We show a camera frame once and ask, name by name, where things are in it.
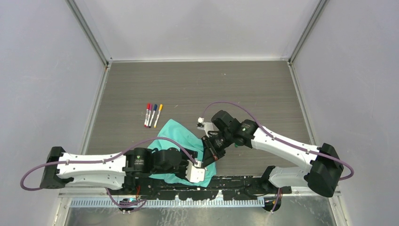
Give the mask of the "orange-tipped white pen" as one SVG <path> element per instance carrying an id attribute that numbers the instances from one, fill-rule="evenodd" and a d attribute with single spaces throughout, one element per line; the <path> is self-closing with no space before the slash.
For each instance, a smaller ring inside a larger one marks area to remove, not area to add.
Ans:
<path id="1" fill-rule="evenodd" d="M 161 113 L 162 108 L 163 108 L 163 104 L 160 104 L 160 105 L 159 105 L 159 108 L 158 108 L 157 117 L 156 117 L 156 120 L 155 120 L 155 122 L 154 122 L 154 126 L 153 126 L 154 128 L 157 127 L 158 120 L 159 120 L 159 117 L 160 117 L 160 113 Z"/>

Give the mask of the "black-tipped white pen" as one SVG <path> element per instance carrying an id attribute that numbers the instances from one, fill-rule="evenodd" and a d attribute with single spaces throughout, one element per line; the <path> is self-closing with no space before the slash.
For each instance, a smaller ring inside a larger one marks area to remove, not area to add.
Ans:
<path id="1" fill-rule="evenodd" d="M 149 119 L 149 123 L 148 123 L 148 127 L 149 127 L 149 128 L 151 128 L 151 126 L 152 126 L 152 122 L 153 122 L 155 113 L 156 113 L 156 111 L 157 111 L 157 108 L 158 108 L 158 105 L 157 105 L 157 104 L 154 104 L 154 105 L 153 105 L 153 108 L 152 108 L 152 113 L 151 113 L 151 116 L 150 116 L 150 119 Z"/>

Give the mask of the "red-tipped white pen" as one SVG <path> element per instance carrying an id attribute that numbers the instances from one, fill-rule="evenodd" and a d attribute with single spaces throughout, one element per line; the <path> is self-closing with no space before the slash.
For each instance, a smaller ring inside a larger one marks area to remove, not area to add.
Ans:
<path id="1" fill-rule="evenodd" d="M 148 126 L 148 117 L 149 114 L 151 113 L 151 103 L 147 103 L 147 109 L 146 109 L 146 114 L 145 114 L 145 120 L 144 120 L 144 126 L 147 127 Z"/>

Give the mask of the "magenta-tipped white pen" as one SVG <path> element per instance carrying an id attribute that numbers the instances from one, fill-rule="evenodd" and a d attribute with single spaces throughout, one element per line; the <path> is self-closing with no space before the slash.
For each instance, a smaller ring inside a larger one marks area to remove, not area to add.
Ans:
<path id="1" fill-rule="evenodd" d="M 149 126 L 149 120 L 152 114 L 152 103 L 148 103 L 147 105 L 147 112 L 146 112 L 146 118 L 145 118 L 145 124 L 144 126 L 147 128 Z"/>

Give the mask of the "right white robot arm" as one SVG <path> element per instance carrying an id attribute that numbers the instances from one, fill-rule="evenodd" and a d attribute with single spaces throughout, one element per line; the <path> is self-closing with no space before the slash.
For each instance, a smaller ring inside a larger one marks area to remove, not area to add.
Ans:
<path id="1" fill-rule="evenodd" d="M 205 131 L 202 137 L 205 167 L 225 156 L 231 145 L 269 152 L 291 163 L 294 167 L 268 166 L 259 181 L 267 194 L 276 194 L 284 187 L 307 187 L 313 192 L 332 197 L 344 170 L 335 148 L 301 143 L 268 130 L 253 120 L 242 122 L 224 110 L 218 111 L 205 122 L 198 118 L 197 127 Z"/>

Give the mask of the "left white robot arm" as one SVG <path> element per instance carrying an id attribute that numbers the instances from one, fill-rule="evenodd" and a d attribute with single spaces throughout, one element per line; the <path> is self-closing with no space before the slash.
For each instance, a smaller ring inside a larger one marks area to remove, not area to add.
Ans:
<path id="1" fill-rule="evenodd" d="M 154 174 L 174 174 L 191 183 L 205 179 L 201 162 L 193 164 L 182 150 L 135 148 L 122 156 L 77 155 L 62 147 L 52 147 L 44 168 L 40 188 L 60 189 L 66 186 L 95 186 L 121 190 L 125 194 L 136 191 L 136 178 Z"/>

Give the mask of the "teal cloth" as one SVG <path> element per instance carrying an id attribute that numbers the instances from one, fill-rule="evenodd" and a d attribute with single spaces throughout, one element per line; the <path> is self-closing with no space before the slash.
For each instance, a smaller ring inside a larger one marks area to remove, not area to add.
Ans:
<path id="1" fill-rule="evenodd" d="M 192 150 L 198 153 L 197 160 L 201 161 L 203 157 L 203 144 L 201 139 L 197 138 L 191 131 L 189 131 L 186 127 L 184 127 L 179 122 L 170 119 L 167 123 L 162 127 L 160 132 L 157 135 L 158 137 L 167 137 L 182 147 L 184 147 L 187 151 Z M 158 150 L 168 149 L 168 148 L 178 148 L 174 143 L 171 143 L 166 140 L 154 140 L 148 146 L 150 149 L 157 148 Z M 202 182 L 191 183 L 186 179 L 181 179 L 175 174 L 153 174 L 149 176 L 152 179 L 163 180 L 168 184 L 183 184 L 185 186 L 200 186 L 207 187 L 214 175 L 216 175 L 216 163 L 212 163 L 206 167 L 205 170 L 205 178 Z"/>

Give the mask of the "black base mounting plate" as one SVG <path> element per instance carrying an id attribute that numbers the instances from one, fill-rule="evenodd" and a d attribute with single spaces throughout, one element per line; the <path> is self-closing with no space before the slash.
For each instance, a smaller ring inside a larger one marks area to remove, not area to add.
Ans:
<path id="1" fill-rule="evenodd" d="M 178 197 L 186 201 L 214 200 L 221 192 L 224 201 L 255 200 L 262 195 L 277 194 L 276 189 L 265 189 L 262 180 L 255 176 L 214 176 L 207 187 L 168 184 L 160 179 L 137 178 L 119 190 L 110 190 L 112 195 L 129 195 L 147 200 L 172 200 Z"/>

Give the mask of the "slotted aluminium rail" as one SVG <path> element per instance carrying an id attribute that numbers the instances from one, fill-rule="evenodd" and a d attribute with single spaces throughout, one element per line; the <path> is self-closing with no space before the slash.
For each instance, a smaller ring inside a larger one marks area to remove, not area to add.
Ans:
<path id="1" fill-rule="evenodd" d="M 108 198 L 74 198 L 71 201 L 72 208 L 113 208 L 116 205 Z M 263 199 L 255 200 L 223 200 L 217 197 L 214 200 L 198 200 L 187 199 L 185 201 L 175 200 L 148 200 L 145 204 L 146 208 L 202 208 L 202 207 L 263 207 Z"/>

